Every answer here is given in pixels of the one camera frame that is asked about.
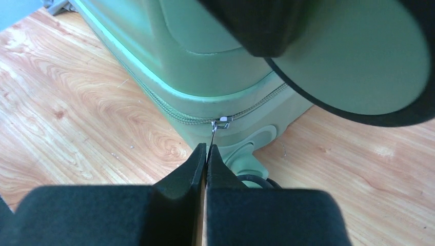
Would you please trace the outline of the green suitcase blue lining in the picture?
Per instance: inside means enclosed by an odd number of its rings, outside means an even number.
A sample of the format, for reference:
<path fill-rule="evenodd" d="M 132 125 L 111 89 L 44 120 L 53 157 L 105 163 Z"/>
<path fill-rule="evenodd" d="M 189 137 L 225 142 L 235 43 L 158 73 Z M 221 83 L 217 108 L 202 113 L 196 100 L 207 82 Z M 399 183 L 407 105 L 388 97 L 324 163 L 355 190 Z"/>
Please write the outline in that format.
<path fill-rule="evenodd" d="M 311 102 L 251 56 L 196 1 L 72 1 L 95 35 L 192 148 L 214 144 L 236 174 L 268 177 L 253 152 Z"/>

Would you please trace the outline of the green suitcase wheel lid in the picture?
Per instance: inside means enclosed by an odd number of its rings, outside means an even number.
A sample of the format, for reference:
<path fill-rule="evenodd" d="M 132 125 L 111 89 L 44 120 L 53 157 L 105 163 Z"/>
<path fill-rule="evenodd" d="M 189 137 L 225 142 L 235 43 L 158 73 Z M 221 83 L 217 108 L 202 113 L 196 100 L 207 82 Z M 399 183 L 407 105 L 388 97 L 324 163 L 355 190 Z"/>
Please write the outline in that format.
<path fill-rule="evenodd" d="M 201 1 L 252 56 L 339 117 L 434 118 L 434 1 Z"/>

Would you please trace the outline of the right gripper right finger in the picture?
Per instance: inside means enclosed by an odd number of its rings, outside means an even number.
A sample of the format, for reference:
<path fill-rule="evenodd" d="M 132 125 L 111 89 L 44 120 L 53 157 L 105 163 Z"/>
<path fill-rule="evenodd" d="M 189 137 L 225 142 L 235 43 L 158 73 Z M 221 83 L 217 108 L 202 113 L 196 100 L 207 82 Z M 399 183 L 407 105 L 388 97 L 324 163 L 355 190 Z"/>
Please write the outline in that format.
<path fill-rule="evenodd" d="M 209 245 L 351 245 L 341 210 L 327 192 L 246 187 L 223 163 L 207 161 Z"/>

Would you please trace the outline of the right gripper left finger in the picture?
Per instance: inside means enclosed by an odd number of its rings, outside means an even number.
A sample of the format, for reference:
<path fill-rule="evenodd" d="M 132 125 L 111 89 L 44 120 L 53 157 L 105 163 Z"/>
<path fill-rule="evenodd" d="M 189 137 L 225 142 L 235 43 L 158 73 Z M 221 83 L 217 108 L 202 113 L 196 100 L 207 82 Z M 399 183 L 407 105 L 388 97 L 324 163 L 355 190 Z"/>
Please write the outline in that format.
<path fill-rule="evenodd" d="M 1 226 L 1 245 L 201 245 L 206 145 L 153 185 L 42 186 Z"/>

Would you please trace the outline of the green suitcase wheel front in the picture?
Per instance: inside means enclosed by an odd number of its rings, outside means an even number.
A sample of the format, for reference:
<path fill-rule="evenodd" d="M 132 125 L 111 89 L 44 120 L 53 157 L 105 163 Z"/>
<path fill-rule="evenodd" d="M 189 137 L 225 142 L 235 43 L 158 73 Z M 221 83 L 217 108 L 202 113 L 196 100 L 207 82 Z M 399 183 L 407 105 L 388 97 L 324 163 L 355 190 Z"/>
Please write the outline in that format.
<path fill-rule="evenodd" d="M 238 180 L 241 181 L 245 186 L 249 188 L 262 188 L 262 189 L 281 189 L 282 187 L 270 178 L 263 179 L 262 177 L 244 174 L 238 175 Z"/>

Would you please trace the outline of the metal zipper pull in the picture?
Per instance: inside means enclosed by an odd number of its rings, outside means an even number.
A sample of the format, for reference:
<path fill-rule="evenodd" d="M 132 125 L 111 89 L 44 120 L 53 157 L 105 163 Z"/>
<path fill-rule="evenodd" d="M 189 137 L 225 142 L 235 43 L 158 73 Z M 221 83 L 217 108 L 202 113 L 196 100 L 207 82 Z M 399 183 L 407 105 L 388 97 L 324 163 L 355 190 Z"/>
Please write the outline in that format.
<path fill-rule="evenodd" d="M 211 148 L 214 144 L 214 139 L 217 131 L 219 129 L 227 129 L 232 121 L 233 121 L 233 116 L 221 116 L 220 118 L 211 121 L 212 131 L 211 131 L 211 141 L 208 150 L 209 154 L 211 153 Z"/>

